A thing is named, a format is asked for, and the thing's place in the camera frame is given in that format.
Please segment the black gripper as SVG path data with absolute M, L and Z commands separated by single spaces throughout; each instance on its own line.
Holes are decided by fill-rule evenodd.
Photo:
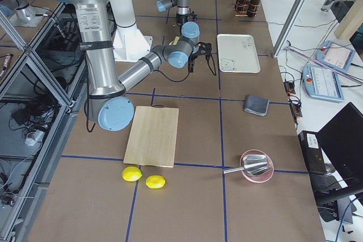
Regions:
M 182 29 L 183 24 L 189 21 L 190 14 L 176 14 L 176 25 Z
M 199 46 L 195 46 L 189 59 L 188 59 L 188 72 L 192 73 L 194 72 L 194 67 L 195 67 L 195 59 L 198 57 L 199 55 Z

